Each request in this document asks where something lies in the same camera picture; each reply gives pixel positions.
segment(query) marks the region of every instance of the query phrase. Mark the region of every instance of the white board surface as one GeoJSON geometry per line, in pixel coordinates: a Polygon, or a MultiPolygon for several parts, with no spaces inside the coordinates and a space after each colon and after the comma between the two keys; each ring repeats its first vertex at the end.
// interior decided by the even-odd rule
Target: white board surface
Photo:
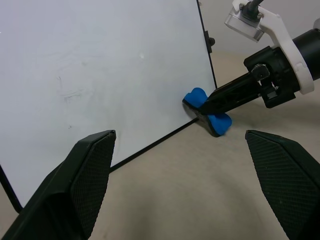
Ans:
{"type": "Polygon", "coordinates": [[[78,140],[116,130],[115,165],[215,89],[196,0],[3,1],[0,32],[0,164],[22,206],[78,140]]]}

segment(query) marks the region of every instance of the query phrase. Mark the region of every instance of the wall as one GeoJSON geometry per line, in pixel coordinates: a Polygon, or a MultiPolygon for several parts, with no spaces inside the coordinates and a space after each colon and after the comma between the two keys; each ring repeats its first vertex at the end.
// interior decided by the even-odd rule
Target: wall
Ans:
{"type": "MultiPolygon", "coordinates": [[[[216,41],[214,51],[249,56],[268,45],[273,45],[266,34],[259,43],[255,43],[224,24],[232,9],[232,0],[200,1],[204,26],[216,41]]],[[[320,17],[320,0],[265,0],[261,6],[282,17],[292,38],[312,29],[314,21],[320,17]]]]}

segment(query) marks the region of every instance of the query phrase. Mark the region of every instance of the beige floor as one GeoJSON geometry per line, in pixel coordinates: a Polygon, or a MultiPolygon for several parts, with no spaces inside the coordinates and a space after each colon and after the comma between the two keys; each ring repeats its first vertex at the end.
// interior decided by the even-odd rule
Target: beige floor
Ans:
{"type": "MultiPolygon", "coordinates": [[[[245,73],[244,56],[212,54],[218,85],[245,73]]],[[[320,84],[274,109],[232,110],[220,138],[193,124],[110,175],[90,240],[287,240],[261,191],[249,129],[298,141],[320,160],[320,84]]],[[[0,189],[0,236],[16,213],[0,189]]]]}

